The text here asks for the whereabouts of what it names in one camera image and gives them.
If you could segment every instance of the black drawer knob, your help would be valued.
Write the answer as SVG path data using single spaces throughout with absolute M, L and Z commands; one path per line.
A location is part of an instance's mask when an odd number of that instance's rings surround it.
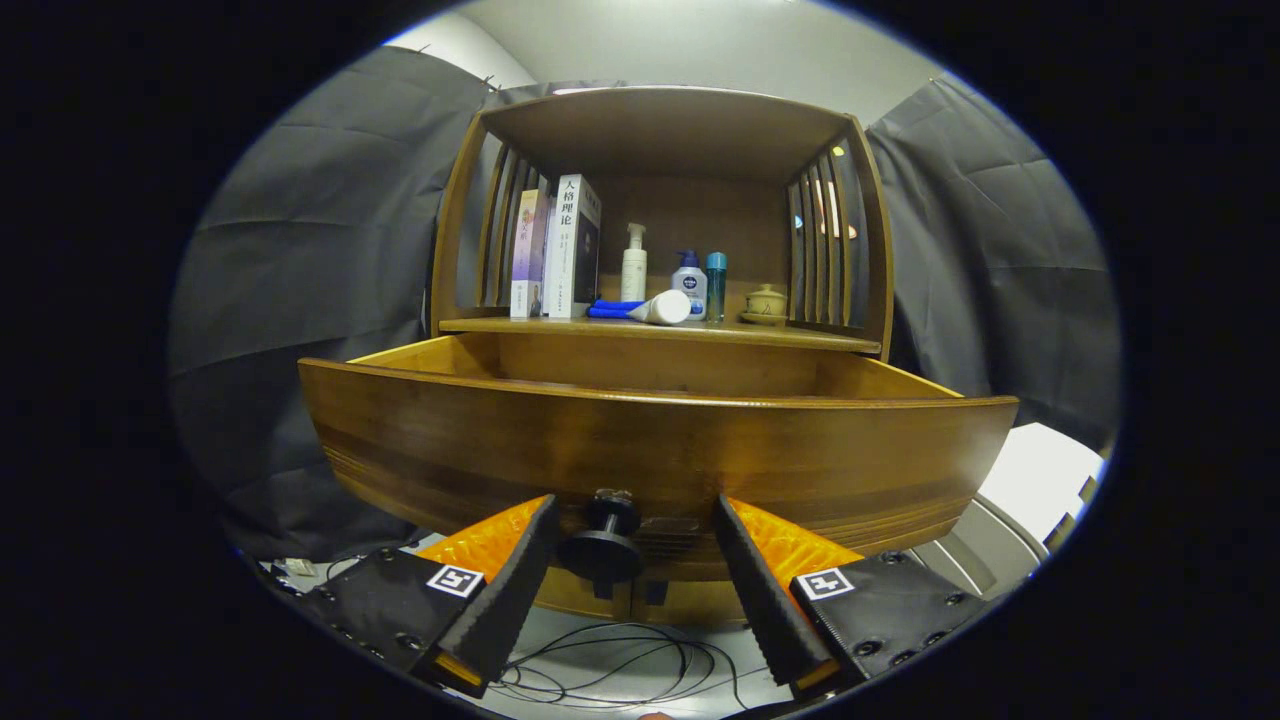
M 602 491 L 586 505 L 591 528 L 566 539 L 556 551 L 564 568 L 593 583 L 621 583 L 644 569 L 640 548 L 626 536 L 640 527 L 640 512 L 626 493 Z

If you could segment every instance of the gray curtain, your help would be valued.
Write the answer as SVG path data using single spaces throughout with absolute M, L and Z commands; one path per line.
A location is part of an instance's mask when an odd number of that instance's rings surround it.
M 485 86 L 381 47 L 251 146 L 205 209 L 170 309 L 170 397 L 230 539 L 326 561 L 429 532 L 334 479 L 296 361 L 422 340 L 436 213 Z
M 893 232 L 895 361 L 964 395 L 1015 395 L 1018 424 L 1103 447 L 1121 410 L 1119 311 L 1053 163 L 950 74 L 868 140 Z

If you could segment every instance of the open drawer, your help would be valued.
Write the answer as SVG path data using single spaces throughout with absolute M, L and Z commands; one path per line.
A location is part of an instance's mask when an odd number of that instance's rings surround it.
M 367 502 L 448 534 L 556 493 L 572 533 L 596 489 L 630 491 L 643 577 L 667 580 L 727 579 L 721 492 L 864 555 L 942 537 L 1018 405 L 849 352 L 660 338 L 463 333 L 298 365 Z

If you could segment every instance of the wire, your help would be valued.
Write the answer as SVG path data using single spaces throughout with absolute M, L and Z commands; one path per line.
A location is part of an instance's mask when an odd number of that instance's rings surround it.
M 648 630 L 648 632 L 655 633 L 657 635 L 660 635 L 660 637 L 652 637 L 652 635 L 623 635 L 623 637 L 612 637 L 612 638 L 586 639 L 586 641 L 579 641 L 579 642 L 572 642 L 572 643 L 566 643 L 564 642 L 564 641 L 572 638 L 573 635 L 577 635 L 577 634 L 581 634 L 581 633 L 588 633 L 588 632 L 591 632 L 591 630 L 599 630 L 599 629 L 604 629 L 604 628 L 637 628 L 637 629 L 641 629 L 641 630 Z M 625 662 L 614 666 L 612 670 L 608 670 L 607 673 L 603 673 L 600 676 L 598 676 L 598 678 L 595 678 L 593 680 L 589 680 L 589 682 L 579 684 L 579 685 L 572 685 L 572 687 L 566 687 L 563 683 L 561 683 L 556 678 L 548 675 L 547 673 L 544 673 L 541 670 L 536 670 L 534 667 L 529 667 L 526 665 L 529 661 L 535 660 L 538 657 L 543 657 L 545 655 L 552 653 L 552 652 L 558 652 L 558 651 L 568 650 L 568 648 L 572 648 L 572 647 L 603 644 L 603 643 L 609 643 L 609 642 L 632 642 L 632 643 L 634 642 L 655 642 L 655 643 L 659 643 L 659 644 L 657 647 L 648 648 L 644 652 L 640 652 L 637 655 L 634 655 L 634 656 L 628 657 Z M 680 667 L 678 667 L 678 671 L 676 673 L 676 680 L 675 680 L 675 683 L 672 683 L 669 687 L 667 687 L 664 691 L 662 691 L 658 694 L 654 694 L 652 697 L 645 697 L 645 698 L 635 698 L 635 700 L 613 700 L 613 698 L 600 698 L 600 697 L 593 697 L 593 696 L 588 696 L 588 694 L 579 694 L 579 693 L 571 692 L 571 691 L 581 691 L 584 688 L 589 688 L 591 685 L 599 684 L 599 683 L 604 682 L 605 679 L 608 679 L 608 678 L 616 675 L 617 673 L 622 671 L 625 667 L 627 667 L 632 662 L 636 662 L 641 657 L 650 656 L 650 655 L 653 655 L 655 652 L 659 652 L 659 651 L 663 651 L 663 650 L 667 650 L 667 648 L 675 648 L 680 653 Z M 701 653 L 701 656 L 707 659 L 707 669 L 705 669 L 704 673 L 701 673 L 701 678 L 699 678 L 694 684 L 689 685 L 687 688 L 685 688 L 682 691 L 676 692 L 677 688 L 681 684 L 685 683 L 685 680 L 689 676 L 689 673 L 690 673 L 690 670 L 692 669 L 692 665 L 694 665 L 694 662 L 691 660 L 695 659 L 695 656 L 691 655 L 691 653 L 686 655 L 686 650 L 689 650 L 689 651 L 696 651 L 696 652 Z M 712 676 L 712 674 L 716 671 L 717 657 L 716 657 L 714 653 L 719 653 L 724 659 L 724 661 L 728 664 L 730 675 L 731 676 L 728 679 L 726 679 L 726 680 L 721 680 L 721 682 L 714 683 L 712 685 L 701 687 Z M 664 702 L 673 702 L 673 701 L 677 701 L 677 700 L 684 700 L 686 697 L 691 697 L 694 694 L 699 694 L 699 693 L 707 692 L 707 691 L 709 691 L 712 688 L 718 688 L 718 687 L 721 687 L 723 684 L 727 684 L 727 683 L 732 683 L 732 685 L 733 685 L 733 700 L 736 700 L 737 703 L 740 706 L 742 706 L 744 710 L 746 710 L 748 706 L 746 706 L 745 702 L 742 702 L 742 698 L 739 694 L 737 680 L 739 680 L 739 678 L 742 678 L 742 676 L 746 676 L 746 675 L 751 675 L 751 674 L 755 674 L 755 673 L 760 673 L 763 670 L 765 670 L 765 667 L 758 667 L 755 670 L 751 670 L 749 673 L 744 673 L 742 675 L 739 675 L 737 674 L 737 666 L 735 665 L 733 659 L 730 657 L 730 655 L 727 652 L 724 652 L 724 650 L 721 648 L 719 646 L 717 646 L 714 643 L 709 643 L 709 642 L 703 642 L 703 641 L 677 638 L 672 633 L 668 633 L 667 630 L 664 630 L 662 628 L 657 628 L 657 626 L 653 626 L 653 625 L 645 625 L 645 624 L 641 624 L 641 623 L 599 623 L 599 624 L 595 624 L 595 625 L 588 625 L 588 626 L 579 628 L 576 630 L 571 630 L 568 633 L 564 633 L 564 634 L 557 637 L 556 639 L 553 639 L 553 641 L 543 644 L 538 650 L 535 650 L 532 652 L 529 652 L 529 653 L 525 653 L 525 655 L 522 655 L 522 656 L 515 659 L 515 660 L 508 661 L 503 666 L 503 678 L 504 679 L 499 680 L 498 683 L 494 683 L 492 689 L 494 692 L 497 692 L 498 694 L 502 694 L 504 697 L 509 697 L 509 698 L 513 698 L 513 700 L 521 700 L 521 701 L 526 701 L 526 702 L 536 702 L 536 703 L 541 703 L 541 705 L 558 705 L 561 707 L 576 707 L 576 708 L 584 708 L 584 710 L 614 710 L 616 711 L 616 710 L 622 710 L 622 708 L 626 708 L 626 707 L 639 707 L 639 706 L 644 706 L 644 705 L 658 705 L 658 703 L 664 703 Z M 511 678 L 511 679 L 506 679 L 506 676 L 507 676 L 508 673 L 515 673 L 515 676 Z M 552 687 L 538 687 L 538 685 L 526 683 L 525 682 L 525 673 L 529 673 L 530 675 L 535 675 L 535 676 L 539 676 L 539 678 L 547 680 L 548 683 L 550 683 Z M 536 696 L 531 696 L 531 694 L 527 694 L 527 693 L 543 693 L 543 694 L 550 696 L 550 697 L 536 697 Z M 586 705 L 586 703 L 582 703 L 582 702 L 564 702 L 566 700 L 589 701 L 589 702 L 591 702 L 594 705 Z
M 343 557 L 342 560 L 334 560 L 333 562 L 330 562 L 330 564 L 329 564 L 329 566 L 328 566 L 328 568 L 325 568 L 325 569 L 324 569 L 324 582 L 325 582 L 325 583 L 329 583 L 329 582 L 333 582 L 333 569 L 334 569 L 334 568 L 335 568 L 335 566 L 337 566 L 337 565 L 338 565 L 339 562 L 346 562 L 346 561 L 348 561 L 348 560 L 355 560 L 356 562 L 360 562 L 360 561 L 361 561 L 361 560 L 364 560 L 364 559 L 365 559 L 365 556 L 364 556 L 364 555 L 353 555 L 353 556 L 351 556 L 351 557 Z M 347 570 L 349 570 L 349 569 L 352 568 L 352 565 L 347 565 L 346 568 L 343 568 L 343 571 L 347 571 Z

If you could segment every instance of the black cable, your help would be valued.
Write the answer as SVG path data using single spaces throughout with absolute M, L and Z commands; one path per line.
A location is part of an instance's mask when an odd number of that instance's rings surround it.
M 689 664 L 687 664 L 687 661 L 684 661 L 684 651 L 682 651 L 681 646 L 678 644 L 678 643 L 681 643 L 684 641 L 659 641 L 658 638 L 646 638 L 646 637 L 600 638 L 600 639 L 595 639 L 595 641 L 584 641 L 584 642 L 580 642 L 580 643 L 570 643 L 570 644 L 564 644 L 564 646 L 557 646 L 557 647 L 553 647 L 553 648 L 547 648 L 547 650 L 541 651 L 538 655 L 541 655 L 541 653 L 545 653 L 545 652 L 557 651 L 557 650 L 564 650 L 564 648 L 570 648 L 570 647 L 579 647 L 579 646 L 586 646 L 586 644 L 599 644 L 599 643 L 605 643 L 605 642 L 623 642 L 623 641 L 649 641 L 649 642 L 659 642 L 662 644 L 659 644 L 655 648 L 646 650 L 645 652 L 641 652 L 640 655 L 636 655 L 636 656 L 628 659 L 626 662 L 622 662 L 621 665 L 618 665 L 613 670 L 609 670 L 608 673 L 600 675 L 599 678 L 596 678 L 596 679 L 594 679 L 591 682 L 582 683 L 581 685 L 573 685 L 571 688 L 566 688 L 558 680 L 556 680 L 553 678 L 548 678 L 549 680 L 552 680 L 553 683 L 556 683 L 556 685 L 558 688 L 554 692 L 561 692 L 562 696 L 559 698 L 552 700 L 552 701 L 548 701 L 548 700 L 534 700 L 534 698 L 529 698 L 529 700 L 531 700 L 534 702 L 558 702 L 558 700 L 562 700 L 563 697 L 573 697 L 573 698 L 580 698 L 580 700 L 593 700 L 593 701 L 596 701 L 596 702 L 616 703 L 616 705 L 644 705 L 645 702 L 649 702 L 652 700 L 658 700 L 658 698 L 666 697 L 675 688 L 677 688 L 680 685 L 680 683 L 684 682 L 684 679 L 685 679 L 685 676 L 687 675 L 687 671 L 689 671 Z M 573 694 L 573 693 L 568 693 L 567 692 L 567 691 L 572 691 L 572 689 L 586 688 L 586 687 L 594 685 L 596 683 L 604 682 L 607 678 L 609 678 L 611 675 L 618 673 L 620 670 L 622 670 L 627 665 L 635 662 L 636 660 L 639 660 L 641 657 L 645 657 L 648 655 L 653 655 L 654 652 L 658 652 L 660 650 L 666 650 L 667 647 L 676 647 L 677 650 L 681 651 L 681 655 L 682 655 L 681 670 L 680 670 L 680 673 L 678 673 L 678 675 L 676 678 L 676 682 L 672 683 L 672 685 L 669 685 L 668 688 L 666 688 L 664 691 L 662 691 L 657 696 L 653 696 L 652 698 L 640 698 L 640 700 L 635 700 L 635 701 L 630 701 L 630 700 L 627 700 L 627 701 L 622 701 L 622 700 L 603 700 L 603 698 L 594 698 L 594 697 L 590 697 L 590 696 L 579 696 L 579 694 Z M 516 680 L 512 682 L 512 683 L 506 683 L 506 684 L 513 685 L 513 687 L 520 687 L 522 689 L 535 691 L 535 692 L 548 692 L 548 693 L 553 692 L 550 688 L 535 688 L 535 687 L 531 687 L 531 685 L 522 684 L 521 683 L 521 675 L 520 675 L 521 666 L 516 665 L 512 669 L 516 670 L 516 673 L 517 673 Z M 532 673 L 536 673 L 539 675 L 547 676 L 545 673 L 540 673 L 540 671 L 532 670 L 530 667 L 525 667 L 525 669 L 530 670 Z M 704 683 L 707 680 L 707 678 L 710 676 L 710 673 L 712 673 L 713 669 L 714 669 L 714 665 L 712 665 L 712 667 L 708 669 L 708 671 L 704 674 L 704 676 L 694 687 L 698 687 L 699 684 Z
M 337 566 L 337 565 L 338 565 L 339 562 L 346 562 L 346 561 L 348 561 L 348 560 L 355 560 L 355 561 L 357 561 L 357 562 L 358 562 L 358 561 L 361 561 L 361 560 L 364 560 L 364 559 L 365 559 L 365 556 L 364 556 L 364 555 L 353 555 L 353 556 L 351 556 L 351 557 L 343 557 L 342 560 L 334 560 L 333 562 L 330 562 L 330 564 L 329 564 L 329 566 L 328 566 L 328 568 L 325 568 L 325 569 L 324 569 L 324 582 L 325 582 L 325 583 L 330 583 L 330 582 L 333 582 L 333 569 L 334 569 L 334 568 L 335 568 L 335 566 Z M 349 570 L 352 565 L 348 565 L 347 568 L 344 568 L 344 569 L 343 569 L 343 571 L 346 571 L 346 570 Z
M 591 641 L 580 641 L 580 642 L 575 642 L 575 643 L 559 644 L 559 643 L 563 643 L 563 641 L 566 641 L 566 639 L 568 639 L 568 638 L 571 638 L 571 637 L 573 637 L 576 634 L 585 633 L 585 632 L 589 632 L 589 630 L 595 630 L 595 629 L 602 629 L 602 628 L 625 628 L 625 626 L 634 626 L 634 628 L 640 628 L 640 629 L 644 629 L 644 630 L 649 630 L 649 632 L 657 633 L 657 634 L 662 635 L 662 638 L 664 638 L 664 641 L 659 639 L 657 637 L 626 635 L 626 637 L 621 637 L 621 638 L 598 638 L 598 639 L 591 639 Z M 627 659 L 625 662 L 622 662 L 621 665 L 613 667 L 608 673 L 604 673 L 599 678 L 595 678 L 594 680 L 590 680 L 588 683 L 582 683 L 580 685 L 566 687 L 563 683 L 561 683 L 559 680 L 552 678 L 547 673 L 543 673 L 540 670 L 535 670 L 532 667 L 525 667 L 524 666 L 524 664 L 527 662 L 527 661 L 530 661 L 530 660 L 534 660 L 536 657 L 540 657 L 540 656 L 548 655 L 550 652 L 559 651 L 559 650 L 567 650 L 567 648 L 571 648 L 571 647 L 581 647 L 581 646 L 590 646 L 590 644 L 600 644 L 600 643 L 607 643 L 607 642 L 636 642 L 636 641 L 639 641 L 639 642 L 658 642 L 660 644 L 658 647 L 646 650 L 645 652 L 641 652 L 641 653 L 639 653 L 636 656 L 632 656 L 632 657 Z M 675 647 L 680 652 L 680 660 L 681 660 L 680 671 L 677 673 L 676 682 L 671 687 L 668 687 L 667 689 L 664 689 L 663 692 L 660 692 L 660 693 L 658 693 L 655 696 L 652 696 L 649 698 L 637 698 L 637 700 L 605 700 L 605 698 L 584 696 L 584 694 L 576 694 L 576 693 L 570 692 L 570 691 L 582 689 L 582 688 L 588 688 L 588 687 L 595 685 L 598 683 L 602 683 L 605 679 L 608 679 L 609 676 L 612 676 L 612 675 L 617 674 L 618 671 L 621 671 L 627 665 L 630 665 L 630 664 L 640 660 L 641 657 L 653 655 L 654 652 L 659 652 L 662 650 L 666 650 L 667 647 Z M 689 674 L 689 670 L 691 669 L 690 659 L 685 655 L 685 647 L 690 647 L 692 650 L 696 650 L 696 651 L 701 652 L 707 657 L 707 660 L 708 660 L 708 667 L 707 667 L 707 671 L 703 674 L 701 679 L 699 679 L 696 683 L 694 683 L 692 685 L 690 685 L 689 688 L 686 688 L 684 691 L 673 692 L 673 691 L 676 691 L 676 688 L 680 687 L 681 683 L 684 683 L 684 680 L 686 679 L 686 676 Z M 705 683 L 710 678 L 710 675 L 716 671 L 717 661 L 716 661 L 716 656 L 712 653 L 712 651 L 718 652 L 721 656 L 724 657 L 724 661 L 730 666 L 731 676 L 728 679 L 726 679 L 726 680 L 722 680 L 722 682 L 716 683 L 713 685 L 708 685 L 705 688 L 699 689 L 700 685 L 703 685 L 703 683 Z M 712 688 L 717 688 L 717 687 L 723 685 L 726 683 L 732 683 L 733 684 L 733 700 L 736 700 L 737 703 L 744 710 L 746 710 L 748 706 L 746 706 L 745 702 L 742 702 L 742 698 L 741 698 L 741 696 L 739 693 L 737 680 L 739 680 L 739 678 L 742 678 L 742 676 L 746 676 L 746 675 L 750 675 L 750 674 L 765 670 L 765 667 L 758 667 L 755 670 L 751 670 L 750 673 L 745 673 L 742 675 L 739 675 L 737 674 L 737 666 L 733 662 L 733 659 L 730 657 L 730 655 L 727 652 L 724 652 L 723 648 L 721 648 L 719 646 L 717 646 L 714 643 L 701 642 L 701 641 L 694 641 L 694 639 L 680 639 L 680 638 L 672 637 L 671 633 L 667 633 L 666 630 L 663 630 L 660 628 L 655 628 L 655 626 L 652 626 L 652 625 L 644 625 L 641 623 L 599 623 L 599 624 L 595 624 L 595 625 L 588 625 L 585 628 L 579 628 L 576 630 L 571 630 L 568 633 L 564 633 L 564 634 L 557 637 L 556 639 L 553 639 L 553 641 L 543 644 L 540 648 L 538 648 L 538 650 L 535 650 L 535 651 L 532 651 L 530 653 L 526 653 L 526 655 L 524 655 L 524 656 L 516 659 L 516 660 L 508 661 L 506 664 L 506 666 L 503 667 L 504 674 L 506 674 L 507 670 L 513 670 L 515 674 L 516 674 L 516 676 L 511 682 L 500 680 L 499 683 L 495 683 L 494 684 L 494 691 L 498 692 L 499 694 L 504 696 L 504 697 L 511 697 L 511 698 L 515 698 L 515 700 L 524 700 L 526 702 L 538 702 L 538 703 L 543 703 L 543 705 L 559 705 L 562 707 L 581 707 L 581 708 L 590 708 L 590 710 L 605 710 L 608 707 L 613 707 L 616 710 L 620 710 L 620 708 L 626 707 L 626 706 L 644 706 L 644 705 L 657 705 L 657 703 L 672 702 L 672 701 L 676 701 L 676 700 L 682 700 L 682 698 L 686 698 L 686 697 L 691 697 L 694 694 L 699 694 L 699 693 L 707 692 L 707 691 L 709 691 Z M 538 675 L 538 676 L 541 676 L 541 678 L 547 679 L 549 683 L 552 683 L 554 685 L 554 688 L 540 688 L 540 687 L 536 687 L 536 685 L 526 684 L 524 682 L 524 679 L 525 679 L 524 678 L 524 673 L 525 671 L 529 671 L 532 675 Z M 547 693 L 547 694 L 552 694 L 554 697 L 552 697 L 552 698 L 530 697 L 529 694 L 525 694 L 524 692 L 520 692 L 520 691 L 529 691 L 529 692 L 535 692 L 535 693 Z M 596 705 L 582 705 L 582 703 L 566 703 L 566 702 L 562 702 L 566 698 L 590 701 L 590 702 L 596 703 Z

